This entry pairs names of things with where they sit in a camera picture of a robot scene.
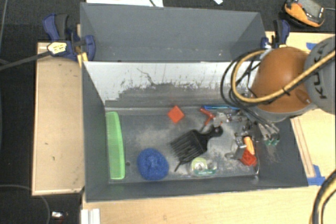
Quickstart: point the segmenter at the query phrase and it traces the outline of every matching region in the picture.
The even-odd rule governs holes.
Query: blue tape
[[[306,43],[306,47],[309,50],[312,50],[315,46],[316,46],[316,43],[310,43],[310,42]]]
[[[227,106],[227,105],[204,105],[203,108],[206,110],[211,109],[233,109],[233,110],[240,110],[240,108],[235,108],[234,106]]]
[[[325,181],[325,177],[321,176],[320,168],[313,164],[314,170],[315,170],[315,177],[307,178],[308,185],[309,186],[321,186],[323,182]]]

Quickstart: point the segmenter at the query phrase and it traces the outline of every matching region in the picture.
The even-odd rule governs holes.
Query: wooden board
[[[44,52],[46,44],[38,44]],[[46,57],[36,68],[33,195],[78,193],[84,186],[80,69]]]

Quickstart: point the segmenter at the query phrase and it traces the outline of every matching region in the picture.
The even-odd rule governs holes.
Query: orange block
[[[248,151],[248,149],[245,149],[242,158],[240,161],[247,165],[247,166],[256,166],[257,165],[257,158]]]
[[[184,114],[181,111],[181,109],[176,105],[174,106],[169,112],[168,112],[168,117],[170,117],[170,119],[174,122],[177,123],[179,122],[181,119],[184,118]]]

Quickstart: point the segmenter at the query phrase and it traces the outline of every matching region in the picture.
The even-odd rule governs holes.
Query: orange object
[[[210,122],[210,120],[216,117],[214,114],[212,114],[209,110],[206,110],[205,108],[200,108],[200,111],[208,116],[208,119],[204,122],[204,126],[206,126]]]
[[[246,145],[246,148],[252,155],[255,155],[254,147],[253,147],[253,142],[251,137],[245,136],[244,137],[244,144]]]
[[[168,112],[168,117],[170,117],[170,119],[174,122],[177,123],[179,122],[181,119],[184,118],[184,114],[181,111],[181,109],[176,105],[174,106],[169,112]]]
[[[257,158],[254,155],[252,155],[247,148],[245,149],[240,161],[247,166],[257,165]]]

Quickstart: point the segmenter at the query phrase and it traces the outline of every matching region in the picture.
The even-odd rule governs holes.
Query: red handle
[[[208,116],[208,119],[204,122],[205,126],[210,122],[210,120],[216,117],[214,114],[212,114],[209,110],[206,110],[205,108],[200,108],[200,111]]]

